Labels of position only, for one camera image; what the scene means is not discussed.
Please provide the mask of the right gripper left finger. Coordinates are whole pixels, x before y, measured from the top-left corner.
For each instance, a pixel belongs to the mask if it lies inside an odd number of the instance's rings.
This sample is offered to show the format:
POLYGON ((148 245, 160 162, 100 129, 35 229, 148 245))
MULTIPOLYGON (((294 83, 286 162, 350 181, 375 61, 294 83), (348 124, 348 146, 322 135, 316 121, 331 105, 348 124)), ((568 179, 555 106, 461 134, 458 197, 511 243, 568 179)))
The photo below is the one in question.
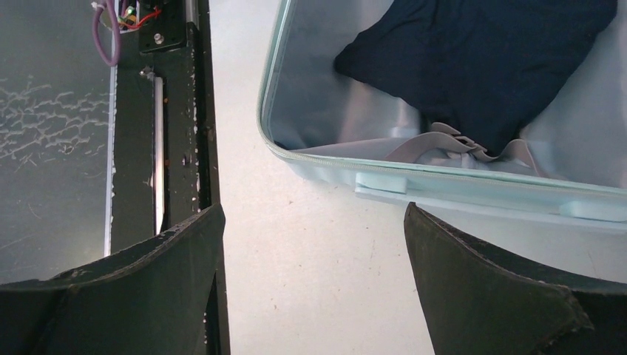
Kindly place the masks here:
POLYGON ((49 280, 1 286, 3 354, 220 354, 215 204, 49 280))

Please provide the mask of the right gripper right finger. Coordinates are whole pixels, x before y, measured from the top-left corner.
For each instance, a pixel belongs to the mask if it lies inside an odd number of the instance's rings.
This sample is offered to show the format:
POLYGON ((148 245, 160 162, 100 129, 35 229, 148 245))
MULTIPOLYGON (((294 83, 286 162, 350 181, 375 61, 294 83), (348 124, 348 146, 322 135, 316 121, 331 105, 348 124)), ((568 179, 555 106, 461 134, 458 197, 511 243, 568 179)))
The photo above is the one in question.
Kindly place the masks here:
POLYGON ((437 354, 624 354, 626 285, 562 271, 410 203, 404 235, 437 354))

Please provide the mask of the light blue ribbed suitcase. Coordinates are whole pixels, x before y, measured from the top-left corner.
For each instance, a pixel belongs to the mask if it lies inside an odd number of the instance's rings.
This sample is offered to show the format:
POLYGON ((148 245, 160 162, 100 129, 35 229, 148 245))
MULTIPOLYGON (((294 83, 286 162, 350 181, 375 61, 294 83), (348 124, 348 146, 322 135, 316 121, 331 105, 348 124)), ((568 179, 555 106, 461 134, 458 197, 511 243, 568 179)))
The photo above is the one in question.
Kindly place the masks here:
POLYGON ((427 131, 403 100, 336 73, 333 60, 388 1, 283 1, 257 119, 267 147, 300 177, 384 203, 605 233, 626 230, 626 3, 556 99, 521 135, 534 166, 431 151, 387 156, 427 131))

